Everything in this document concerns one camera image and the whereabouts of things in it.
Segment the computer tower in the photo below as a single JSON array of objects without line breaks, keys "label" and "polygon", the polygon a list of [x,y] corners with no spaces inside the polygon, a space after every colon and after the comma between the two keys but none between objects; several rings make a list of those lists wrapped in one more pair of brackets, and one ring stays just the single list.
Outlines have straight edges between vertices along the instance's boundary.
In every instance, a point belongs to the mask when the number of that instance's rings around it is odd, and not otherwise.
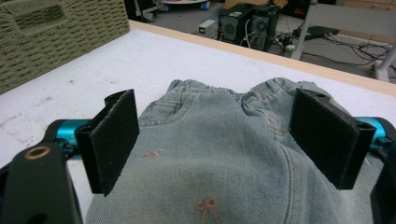
[{"label": "computer tower", "polygon": [[268,51],[276,34],[276,24],[280,7],[257,6],[252,9],[251,25],[249,26],[249,45],[252,49]]},{"label": "computer tower", "polygon": [[246,36],[245,26],[251,19],[254,5],[238,3],[229,9],[223,9],[219,14],[218,40],[239,44]]}]

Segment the desk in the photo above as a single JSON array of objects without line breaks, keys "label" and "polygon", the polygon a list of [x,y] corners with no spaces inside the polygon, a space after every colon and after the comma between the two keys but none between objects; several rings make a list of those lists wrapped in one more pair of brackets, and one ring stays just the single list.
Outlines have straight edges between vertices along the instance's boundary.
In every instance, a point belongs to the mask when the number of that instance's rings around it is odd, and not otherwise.
[{"label": "desk", "polygon": [[[131,21],[131,32],[0,95],[0,165],[35,145],[56,119],[91,119],[111,93],[134,89],[138,114],[173,79],[249,91],[273,77],[313,81],[352,116],[396,126],[396,85]],[[85,217],[92,194],[82,161],[68,163]]]}]

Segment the denim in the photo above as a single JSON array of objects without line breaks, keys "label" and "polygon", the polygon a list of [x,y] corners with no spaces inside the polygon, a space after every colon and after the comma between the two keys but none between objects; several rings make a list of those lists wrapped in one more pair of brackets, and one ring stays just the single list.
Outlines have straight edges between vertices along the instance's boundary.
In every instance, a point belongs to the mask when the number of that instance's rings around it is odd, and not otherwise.
[{"label": "denim", "polygon": [[373,223],[381,161],[367,156],[355,188],[336,189],[289,133],[296,88],[330,96],[285,78],[246,93],[173,81],[87,223]]}]

